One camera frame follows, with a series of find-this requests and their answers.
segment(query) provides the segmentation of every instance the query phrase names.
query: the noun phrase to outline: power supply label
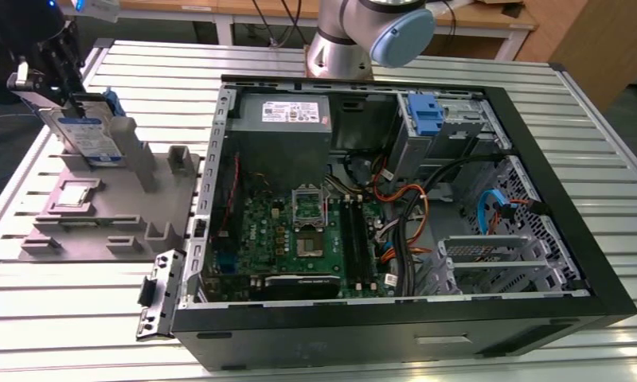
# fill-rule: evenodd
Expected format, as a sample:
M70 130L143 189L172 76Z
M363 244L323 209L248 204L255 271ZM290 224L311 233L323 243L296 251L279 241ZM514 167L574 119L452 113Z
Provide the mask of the power supply label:
M319 123L319 103L266 102L263 122Z

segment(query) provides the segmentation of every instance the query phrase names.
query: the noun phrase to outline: blue latch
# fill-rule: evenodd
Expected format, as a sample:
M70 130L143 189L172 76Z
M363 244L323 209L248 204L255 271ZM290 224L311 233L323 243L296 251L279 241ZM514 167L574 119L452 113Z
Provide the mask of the blue latch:
M414 117L418 135L436 135L444 125L444 109L432 94L410 94L408 111Z

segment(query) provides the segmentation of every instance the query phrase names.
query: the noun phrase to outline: green circuit board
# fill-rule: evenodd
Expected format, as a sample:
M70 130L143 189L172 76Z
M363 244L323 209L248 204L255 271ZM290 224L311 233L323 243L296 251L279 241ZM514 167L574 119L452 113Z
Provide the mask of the green circuit board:
M318 203L298 204L298 216L316 216ZM374 273L378 275L378 290L355 290L348 287L343 255L343 230L340 227L340 201L330 199L327 225L323 232L296 232L291 197L248 199L243 213L243 242L236 256L238 275L264 274L330 274L343 280L343 298L383 297L384 275L378 275L375 256ZM364 218L380 217L378 203L363 204Z

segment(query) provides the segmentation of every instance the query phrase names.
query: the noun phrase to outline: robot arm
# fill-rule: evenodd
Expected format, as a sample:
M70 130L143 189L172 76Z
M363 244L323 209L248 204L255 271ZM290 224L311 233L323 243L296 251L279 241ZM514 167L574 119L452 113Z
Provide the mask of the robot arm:
M372 60L387 68L408 64L430 45L435 26L426 0L322 0L310 74L362 80L372 76Z
M83 117L74 100L86 91L78 29L55 0L0 0L0 42L19 65L8 89L36 106Z

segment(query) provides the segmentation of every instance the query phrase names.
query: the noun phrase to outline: aluminum extrusion table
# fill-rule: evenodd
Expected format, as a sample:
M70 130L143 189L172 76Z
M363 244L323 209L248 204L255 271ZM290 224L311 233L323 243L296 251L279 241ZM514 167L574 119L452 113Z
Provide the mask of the aluminum extrusion table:
M86 85L114 87L156 152L206 155L223 73L303 76L303 52L115 41L88 58ZM504 87L637 304L637 159L566 72L547 64L423 58L376 79ZM0 381L637 381L637 316L522 357L210 373L178 341L135 342L150 263L16 263L64 168L44 129L0 196Z

